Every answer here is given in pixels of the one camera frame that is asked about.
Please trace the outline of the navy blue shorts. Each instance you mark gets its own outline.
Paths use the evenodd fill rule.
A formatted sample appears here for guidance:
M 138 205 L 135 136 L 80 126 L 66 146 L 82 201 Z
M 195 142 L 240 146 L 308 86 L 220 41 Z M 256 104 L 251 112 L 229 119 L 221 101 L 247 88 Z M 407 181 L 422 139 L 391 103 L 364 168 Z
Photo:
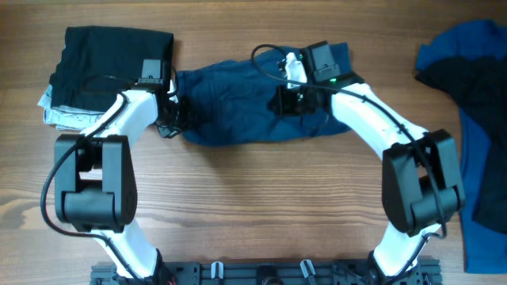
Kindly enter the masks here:
M 261 74 L 249 59 L 226 60 L 198 70 L 181 70 L 178 96 L 196 113 L 183 137 L 201 146 L 272 143 L 338 135 L 349 127 L 325 111 L 279 117 L 268 109 L 281 82 Z

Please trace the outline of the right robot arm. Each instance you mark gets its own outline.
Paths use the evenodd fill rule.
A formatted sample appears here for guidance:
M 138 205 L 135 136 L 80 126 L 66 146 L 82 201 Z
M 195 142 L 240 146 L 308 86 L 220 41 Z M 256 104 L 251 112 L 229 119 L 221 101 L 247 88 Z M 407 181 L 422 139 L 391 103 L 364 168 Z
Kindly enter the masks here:
M 430 281 L 418 257 L 430 240 L 448 236 L 448 221 L 466 201 L 453 137 L 399 115 L 361 76 L 339 67 L 326 41 L 298 53 L 275 49 L 283 56 L 276 76 L 281 84 L 269 109 L 278 116 L 325 110 L 355 131 L 382 162 L 386 231 L 363 271 L 336 264 L 334 274 L 365 284 Z

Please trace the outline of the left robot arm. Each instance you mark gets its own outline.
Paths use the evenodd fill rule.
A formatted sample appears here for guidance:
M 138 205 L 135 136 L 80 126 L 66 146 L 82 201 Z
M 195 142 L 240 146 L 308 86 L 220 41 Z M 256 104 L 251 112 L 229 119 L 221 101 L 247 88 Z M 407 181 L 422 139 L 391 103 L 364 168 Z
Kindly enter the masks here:
M 97 241 L 114 263 L 114 282 L 176 282 L 135 220 L 131 148 L 151 125 L 171 139 L 193 119 L 189 100 L 177 95 L 176 70 L 165 60 L 146 59 L 140 77 L 118 90 L 93 126 L 55 141 L 55 164 L 40 197 L 44 221 L 62 235 Z

